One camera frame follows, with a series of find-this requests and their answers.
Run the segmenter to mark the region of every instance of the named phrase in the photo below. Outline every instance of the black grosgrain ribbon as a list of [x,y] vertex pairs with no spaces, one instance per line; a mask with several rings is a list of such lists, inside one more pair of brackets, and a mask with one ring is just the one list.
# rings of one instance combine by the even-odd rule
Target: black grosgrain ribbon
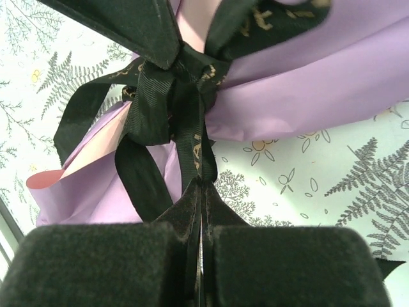
[[272,0],[223,0],[201,54],[182,41],[167,0],[138,0],[137,8],[133,0],[121,0],[121,5],[84,0],[75,8],[68,0],[42,2],[140,55],[123,70],[78,88],[54,142],[65,162],[91,127],[111,85],[125,84],[123,100],[132,103],[115,163],[143,221],[153,221],[173,204],[147,146],[176,143],[182,192],[198,175],[214,182],[217,167],[205,113],[215,103],[230,63],[316,27],[330,5],[329,0],[295,6]]

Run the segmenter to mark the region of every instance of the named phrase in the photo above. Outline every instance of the black ribbon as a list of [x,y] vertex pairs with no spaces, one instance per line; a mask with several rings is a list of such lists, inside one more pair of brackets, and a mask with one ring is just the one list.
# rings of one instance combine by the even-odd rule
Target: black ribbon
[[167,0],[138,0],[137,8],[133,0],[121,0],[121,5],[86,0],[80,8],[72,8],[69,0],[42,2],[141,55],[125,69],[78,88],[54,142],[61,161],[66,161],[91,127],[111,85],[126,84],[123,98],[132,104],[115,163],[143,221],[155,220],[173,204],[146,146],[171,139],[176,143],[182,192],[198,175],[214,182],[217,166],[205,113],[230,63],[314,28],[327,16],[330,3],[310,0],[287,6],[271,0],[223,0],[201,54],[182,41]]

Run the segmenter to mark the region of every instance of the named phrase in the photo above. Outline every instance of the ribbon bow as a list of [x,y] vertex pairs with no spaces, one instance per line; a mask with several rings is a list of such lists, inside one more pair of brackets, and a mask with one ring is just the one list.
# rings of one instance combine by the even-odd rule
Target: ribbon bow
[[81,142],[112,84],[126,84],[132,100],[115,163],[143,221],[153,221],[173,203],[146,146],[176,143],[182,192],[198,175],[214,182],[217,166],[205,127],[205,112],[217,87],[239,57],[284,42],[320,24],[330,0],[284,5],[272,0],[223,0],[213,18],[204,54],[183,42],[167,0],[41,2],[138,53],[125,69],[83,84],[67,104],[54,142],[66,161]]

